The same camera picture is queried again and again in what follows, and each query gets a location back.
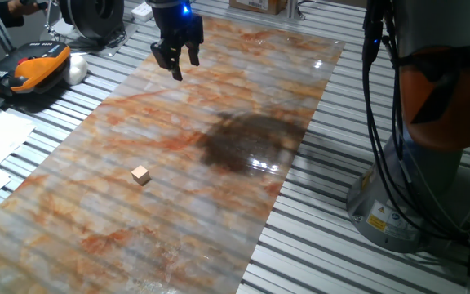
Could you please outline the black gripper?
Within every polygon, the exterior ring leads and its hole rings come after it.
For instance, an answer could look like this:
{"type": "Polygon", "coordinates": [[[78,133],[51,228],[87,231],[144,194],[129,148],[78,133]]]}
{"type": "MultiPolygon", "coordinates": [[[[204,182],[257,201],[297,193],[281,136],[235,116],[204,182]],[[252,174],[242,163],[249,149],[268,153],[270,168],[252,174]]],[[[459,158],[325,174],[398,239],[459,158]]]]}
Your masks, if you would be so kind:
{"type": "Polygon", "coordinates": [[[182,81],[180,48],[188,48],[188,58],[199,66],[199,47],[204,42],[203,20],[194,14],[189,0],[147,0],[160,30],[160,40],[150,45],[158,65],[182,81]]]}

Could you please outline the person's hand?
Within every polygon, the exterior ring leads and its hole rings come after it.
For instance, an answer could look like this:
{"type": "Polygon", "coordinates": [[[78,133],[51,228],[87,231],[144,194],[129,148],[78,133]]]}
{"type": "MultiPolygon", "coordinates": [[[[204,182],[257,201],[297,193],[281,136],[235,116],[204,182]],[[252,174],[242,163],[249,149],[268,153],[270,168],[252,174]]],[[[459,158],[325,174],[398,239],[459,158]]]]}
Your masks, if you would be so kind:
{"type": "Polygon", "coordinates": [[[23,4],[20,0],[10,0],[7,6],[10,14],[15,18],[29,16],[40,11],[38,4],[35,2],[23,4]]]}

